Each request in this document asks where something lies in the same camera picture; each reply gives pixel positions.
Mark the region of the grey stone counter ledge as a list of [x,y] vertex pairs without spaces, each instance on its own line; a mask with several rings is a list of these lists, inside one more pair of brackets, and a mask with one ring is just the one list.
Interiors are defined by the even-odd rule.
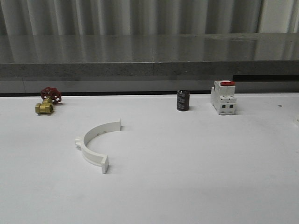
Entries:
[[5,35],[1,78],[299,78],[297,34]]

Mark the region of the black cylindrical capacitor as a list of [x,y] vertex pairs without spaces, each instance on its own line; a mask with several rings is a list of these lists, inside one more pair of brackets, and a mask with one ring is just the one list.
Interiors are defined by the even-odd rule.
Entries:
[[177,91],[177,110],[185,112],[189,110],[190,91],[178,90]]

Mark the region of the grey pleated curtain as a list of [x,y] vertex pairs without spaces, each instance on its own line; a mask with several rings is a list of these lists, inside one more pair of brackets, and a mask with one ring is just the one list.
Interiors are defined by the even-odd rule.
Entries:
[[2,35],[297,33],[296,0],[3,0]]

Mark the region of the white half pipe clamp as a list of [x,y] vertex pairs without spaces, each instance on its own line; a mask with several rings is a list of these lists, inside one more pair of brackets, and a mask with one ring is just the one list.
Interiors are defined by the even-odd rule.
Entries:
[[121,119],[114,122],[101,124],[89,130],[83,136],[75,139],[75,145],[80,148],[83,157],[87,162],[95,166],[101,167],[102,173],[105,174],[109,168],[109,158],[107,154],[97,153],[90,150],[87,145],[94,138],[109,132],[121,130]]

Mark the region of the brass valve red handwheel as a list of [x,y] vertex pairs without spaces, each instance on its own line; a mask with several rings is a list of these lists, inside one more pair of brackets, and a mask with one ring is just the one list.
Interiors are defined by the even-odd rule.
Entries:
[[62,100],[62,94],[57,88],[46,87],[40,92],[42,103],[35,105],[35,112],[37,114],[52,114],[54,105],[57,105]]

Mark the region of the white circuit breaker red switch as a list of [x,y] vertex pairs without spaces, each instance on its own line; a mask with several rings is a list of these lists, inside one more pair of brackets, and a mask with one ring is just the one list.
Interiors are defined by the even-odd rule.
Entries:
[[211,104],[219,115],[233,115],[236,109],[235,82],[215,80],[211,88]]

